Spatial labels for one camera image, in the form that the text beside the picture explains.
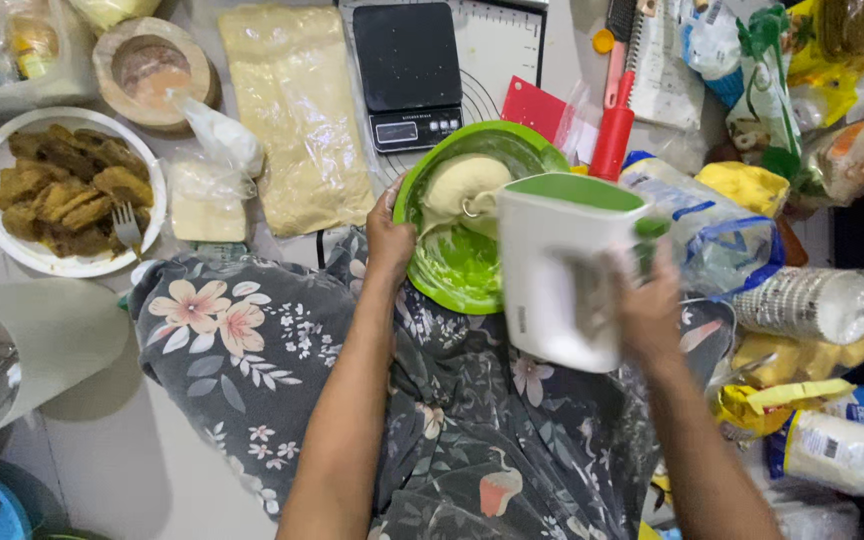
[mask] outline barcode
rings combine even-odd
[[[518,333],[525,334],[525,305],[518,307]]]
[[[708,16],[705,18],[705,24],[715,24],[715,18],[719,17],[719,12],[722,11],[722,0],[712,4],[712,9],[708,10]]]
[[[835,455],[839,452],[839,441],[828,439],[825,441],[825,457],[830,460],[835,460]]]

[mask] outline pink handle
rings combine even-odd
[[[606,75],[606,97],[604,106],[611,109],[618,101],[618,82],[625,72],[625,43],[616,41],[608,55],[608,74]]]

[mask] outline hand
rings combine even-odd
[[[657,242],[653,280],[635,288],[620,260],[613,262],[617,315],[625,346],[638,356],[643,371],[662,362],[680,362],[679,268],[672,262],[668,238]]]
[[[382,193],[375,207],[366,218],[366,237],[368,238],[368,266],[366,280],[388,281],[395,289],[405,280],[405,268],[416,251],[416,226],[411,223],[394,224],[392,209],[402,187],[405,175]]]

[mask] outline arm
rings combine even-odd
[[[278,538],[365,538],[372,508],[392,313],[416,245],[415,226],[393,225],[400,178],[368,213],[368,267],[339,358],[322,388],[302,443]]]
[[[639,360],[649,411],[686,538],[782,540],[772,510],[722,438],[679,352],[679,275],[659,242],[654,280],[631,288],[616,273],[623,340]]]

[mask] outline fork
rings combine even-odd
[[[131,202],[117,202],[112,209],[112,224],[119,241],[135,252],[135,258],[142,259],[142,233],[138,231],[136,215]]]

